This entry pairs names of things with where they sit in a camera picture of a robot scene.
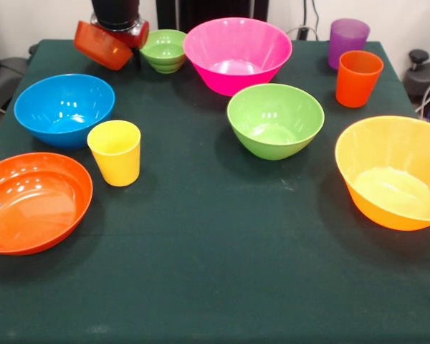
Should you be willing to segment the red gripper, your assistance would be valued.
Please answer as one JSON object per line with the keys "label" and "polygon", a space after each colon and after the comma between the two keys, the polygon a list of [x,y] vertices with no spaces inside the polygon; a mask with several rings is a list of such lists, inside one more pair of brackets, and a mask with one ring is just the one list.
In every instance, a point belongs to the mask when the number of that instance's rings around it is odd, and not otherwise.
{"label": "red gripper", "polygon": [[137,20],[134,25],[126,30],[111,31],[111,35],[133,49],[135,66],[141,68],[140,50],[146,44],[150,31],[150,25],[146,20]]}

